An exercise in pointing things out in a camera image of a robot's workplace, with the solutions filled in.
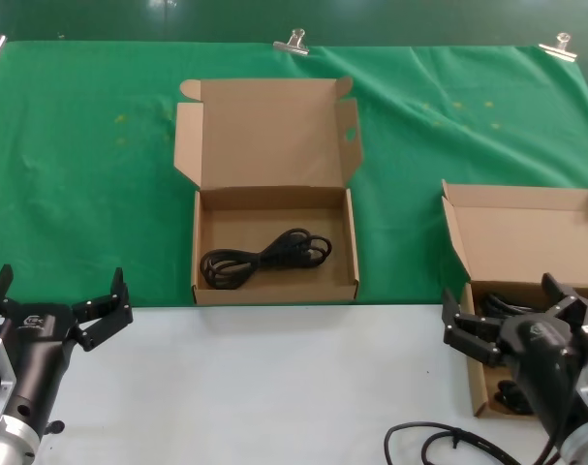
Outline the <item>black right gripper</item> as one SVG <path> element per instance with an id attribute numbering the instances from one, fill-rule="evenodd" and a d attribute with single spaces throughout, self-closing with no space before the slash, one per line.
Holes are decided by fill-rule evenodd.
<path id="1" fill-rule="evenodd" d="M 542 289 L 550 302 L 545 314 L 507 319 L 497 294 L 483 299 L 492 312 L 482 317 L 462 311 L 445 288 L 443 341 L 483 365 L 506 365 L 549 437 L 565 439 L 588 420 L 576 400 L 580 356 L 571 348 L 571 329 L 588 326 L 588 298 L 550 273 L 542 276 Z"/>

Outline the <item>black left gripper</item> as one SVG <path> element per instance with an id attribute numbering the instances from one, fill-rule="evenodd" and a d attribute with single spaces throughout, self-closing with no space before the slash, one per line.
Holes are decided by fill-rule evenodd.
<path id="1" fill-rule="evenodd" d="M 113 274 L 109 294 L 71 307 L 14 302 L 7 297 L 13 280 L 6 263 L 0 270 L 0 313 L 12 323 L 17 349 L 16 384 L 5 414 L 43 436 L 76 341 L 90 352 L 131 324 L 130 293 L 121 267 Z"/>

